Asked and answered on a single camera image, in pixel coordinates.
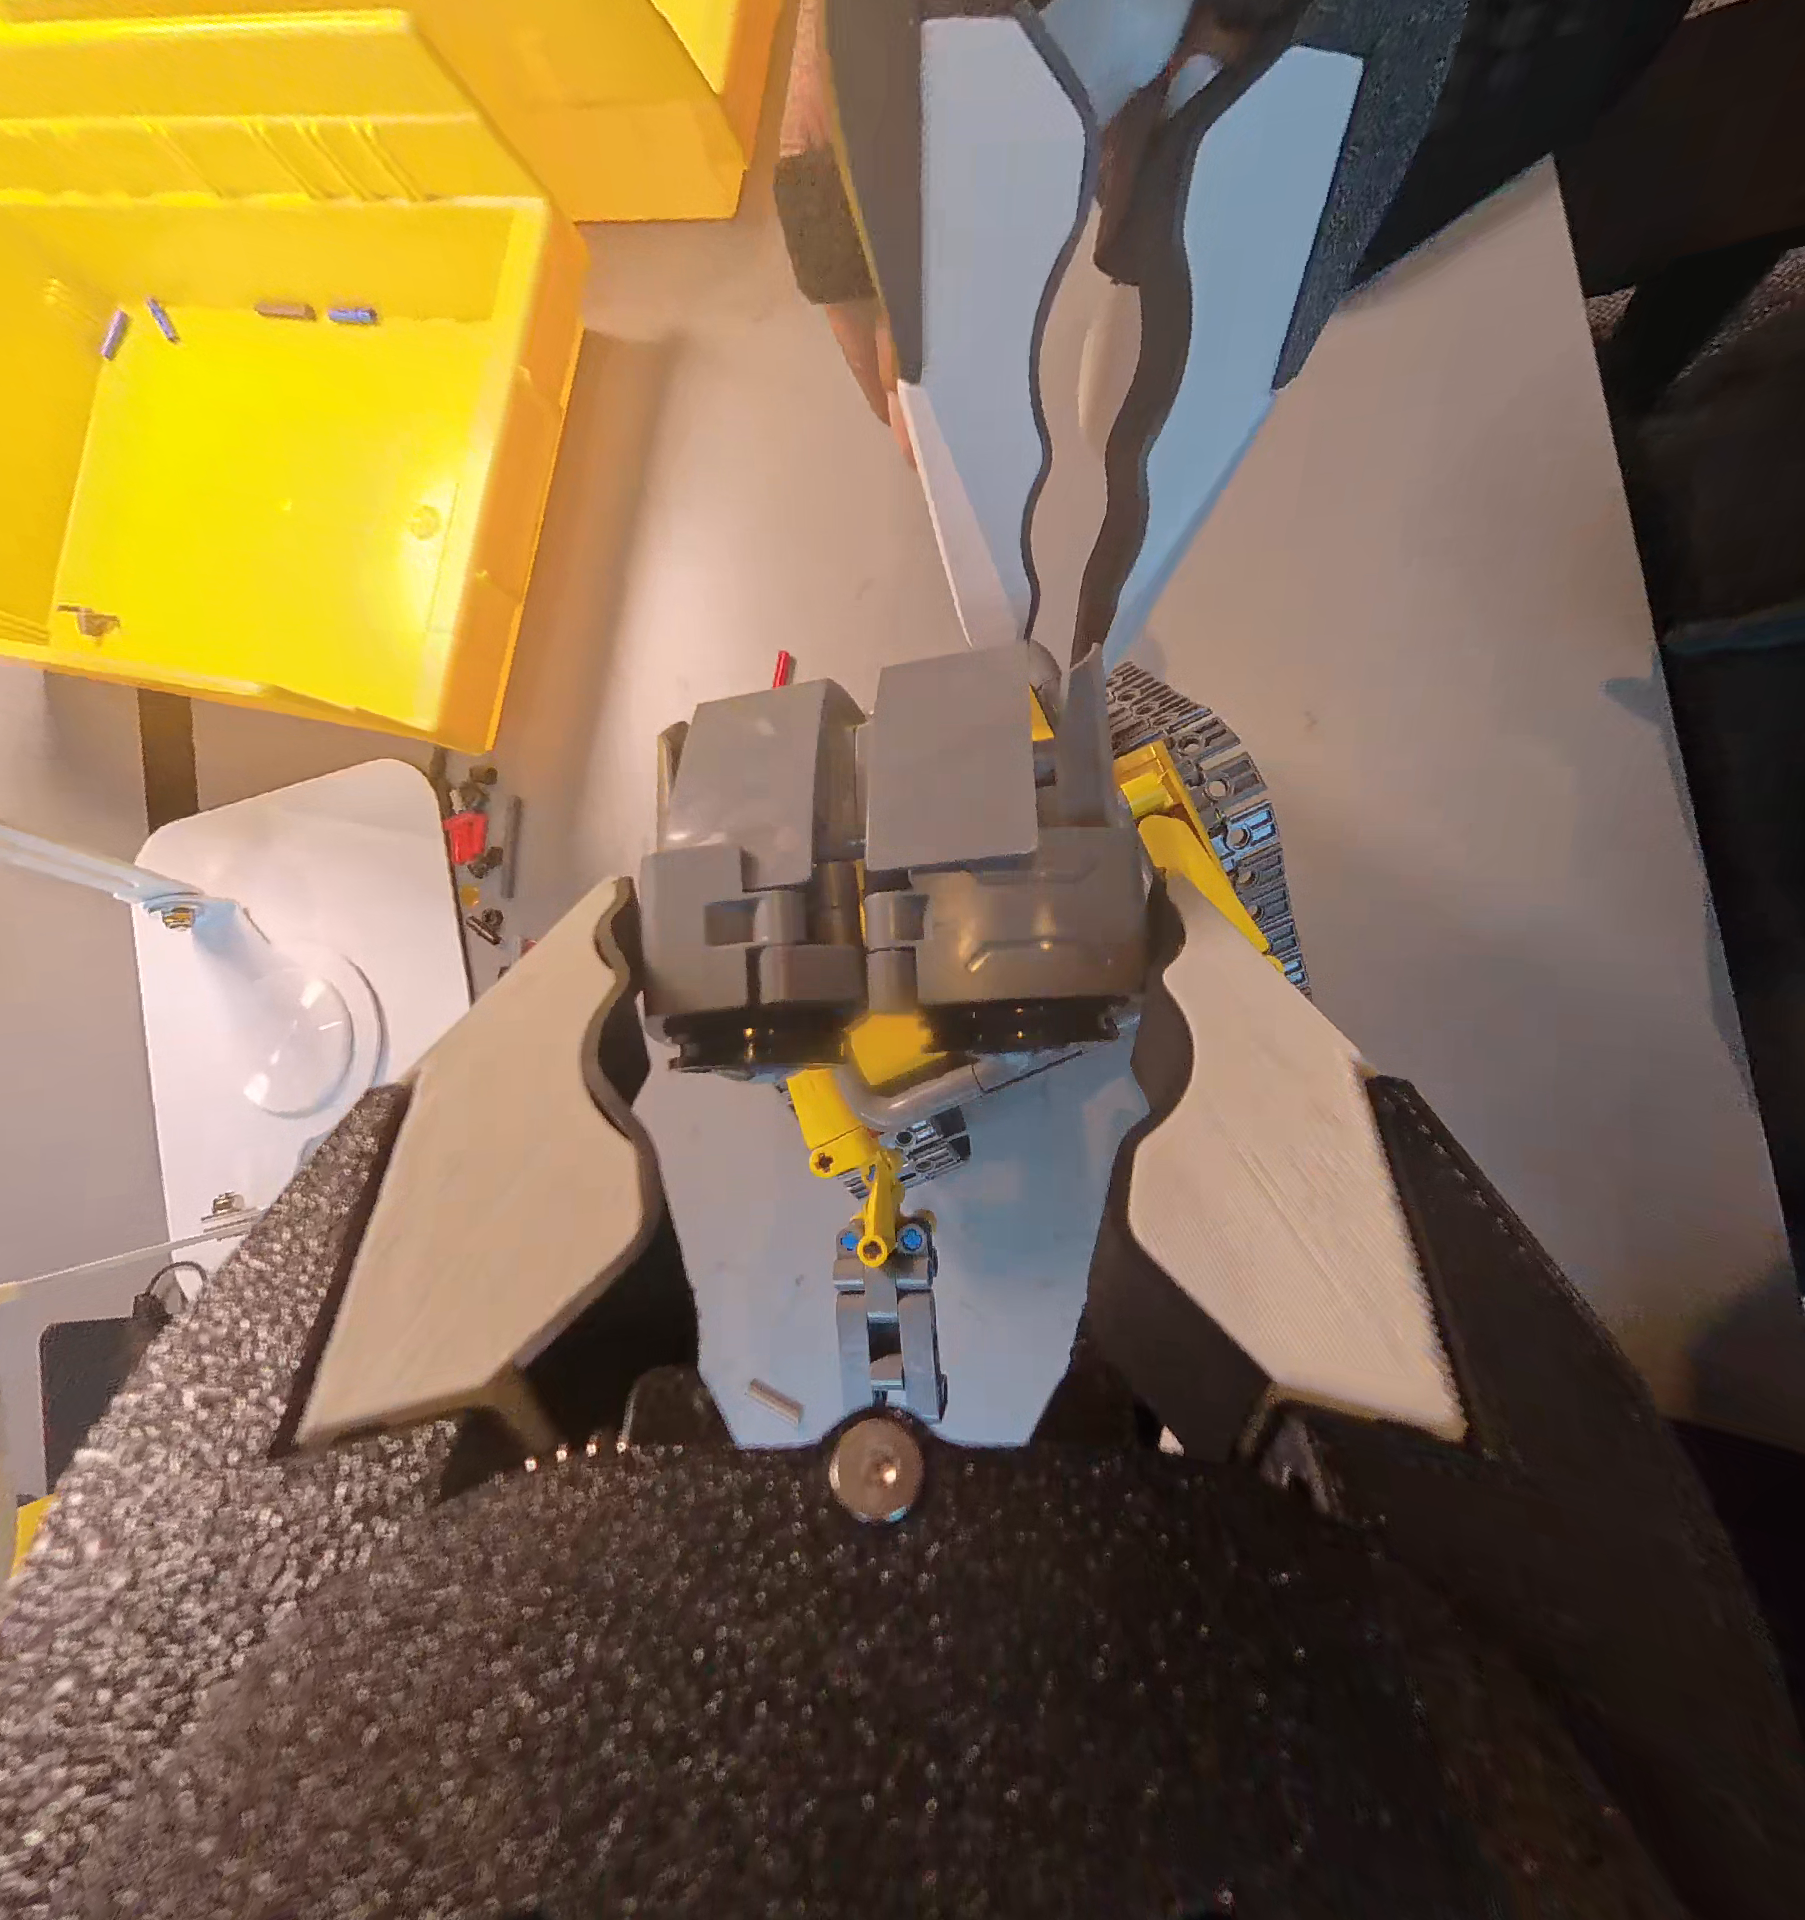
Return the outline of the yellow tracked toy robot body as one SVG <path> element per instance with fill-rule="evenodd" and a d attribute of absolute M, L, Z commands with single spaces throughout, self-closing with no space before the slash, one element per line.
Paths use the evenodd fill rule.
<path fill-rule="evenodd" d="M 1112 671 L 1105 711 L 1114 781 L 1149 875 L 1195 882 L 1309 997 L 1274 801 L 1240 733 L 1138 663 Z M 966 1163 L 966 1112 L 1114 1043 L 1138 1018 L 1138 1001 L 1085 999 L 867 1014 L 838 1066 L 786 1077 L 811 1171 L 856 1198 L 834 1268 L 851 1412 L 904 1410 L 931 1427 L 946 1415 L 938 1227 L 912 1195 Z"/>

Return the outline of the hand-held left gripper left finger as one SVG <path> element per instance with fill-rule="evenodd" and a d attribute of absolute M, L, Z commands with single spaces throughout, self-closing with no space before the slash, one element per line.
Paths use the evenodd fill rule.
<path fill-rule="evenodd" d="M 480 1409 L 559 1442 L 527 1370 L 663 1216 L 633 885 L 606 879 L 410 1072 L 407 1104 L 297 1420 L 349 1442 Z"/>

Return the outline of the white book stand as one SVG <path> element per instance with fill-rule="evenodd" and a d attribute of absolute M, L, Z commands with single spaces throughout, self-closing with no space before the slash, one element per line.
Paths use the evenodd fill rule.
<path fill-rule="evenodd" d="M 225 1195 L 264 1212 L 361 1093 L 399 1080 L 470 1006 L 434 792 L 394 757 L 148 831 L 31 806 L 0 819 L 239 903 L 309 969 L 342 961 L 355 1052 L 335 1099 L 292 1115 L 247 1093 L 206 934 L 0 859 L 0 1284 L 197 1236 Z"/>

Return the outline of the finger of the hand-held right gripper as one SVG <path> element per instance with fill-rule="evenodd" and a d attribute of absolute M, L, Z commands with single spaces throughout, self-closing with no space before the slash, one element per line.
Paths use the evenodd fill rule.
<path fill-rule="evenodd" d="M 1139 339 L 1070 659 L 1141 634 L 1267 418 L 1362 78 L 1358 55 L 1257 51 L 1153 129 L 1122 228 Z"/>
<path fill-rule="evenodd" d="M 1051 441 L 1039 343 L 1090 211 L 1093 116 L 1033 14 L 920 28 L 920 354 L 904 422 L 962 634 L 1032 637 Z"/>

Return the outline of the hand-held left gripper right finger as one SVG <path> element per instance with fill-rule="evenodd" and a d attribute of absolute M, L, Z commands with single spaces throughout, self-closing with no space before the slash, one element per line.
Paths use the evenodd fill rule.
<path fill-rule="evenodd" d="M 1149 903 L 1091 1340 L 1179 1442 L 1312 1409 L 1462 1442 L 1359 1052 L 1206 901 Z"/>

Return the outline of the grey toy robot head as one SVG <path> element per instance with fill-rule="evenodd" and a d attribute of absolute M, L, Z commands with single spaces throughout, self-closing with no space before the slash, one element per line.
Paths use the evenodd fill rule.
<path fill-rule="evenodd" d="M 633 895 L 676 1070 L 835 1066 L 872 1018 L 964 1060 L 1114 1040 L 1149 959 L 1105 659 L 1027 643 L 704 702 L 654 743 Z"/>

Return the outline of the scattered small building pieces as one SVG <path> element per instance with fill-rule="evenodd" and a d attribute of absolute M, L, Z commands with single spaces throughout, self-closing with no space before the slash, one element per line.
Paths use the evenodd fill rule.
<path fill-rule="evenodd" d="M 440 817 L 463 969 L 472 997 L 498 983 L 517 949 L 521 797 L 491 756 L 434 750 L 429 781 Z"/>

